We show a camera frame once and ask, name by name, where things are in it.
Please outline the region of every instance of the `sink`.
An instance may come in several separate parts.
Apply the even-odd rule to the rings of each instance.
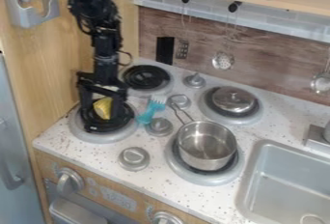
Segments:
[[[235,203],[260,224],[330,224],[330,159],[260,141]]]

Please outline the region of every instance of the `faucet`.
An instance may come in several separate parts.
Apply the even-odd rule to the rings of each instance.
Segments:
[[[305,146],[315,151],[330,154],[330,121],[325,127],[310,125]]]

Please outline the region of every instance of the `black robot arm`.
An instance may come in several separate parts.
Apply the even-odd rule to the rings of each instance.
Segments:
[[[68,8],[82,32],[91,36],[94,72],[77,73],[81,115],[87,130],[96,130],[88,122],[93,111],[93,94],[102,93],[113,99],[111,119],[124,114],[127,87],[118,79],[119,51],[122,47],[121,18],[112,0],[69,0]]]

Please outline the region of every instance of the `blue brush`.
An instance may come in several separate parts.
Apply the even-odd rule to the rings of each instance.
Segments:
[[[155,112],[164,111],[166,107],[167,97],[165,96],[151,96],[147,110],[137,117],[140,124],[147,125],[151,123],[152,117]]]

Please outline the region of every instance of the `wooden backsplash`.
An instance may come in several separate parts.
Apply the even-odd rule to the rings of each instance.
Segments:
[[[311,92],[310,82],[323,70],[329,44],[237,26],[232,43],[232,70],[216,70],[211,58],[223,48],[226,25],[222,22],[185,17],[149,8],[139,8],[140,56],[154,59],[157,37],[175,37],[190,42],[188,57],[175,59],[181,68],[217,76],[272,92],[330,105],[330,97]]]

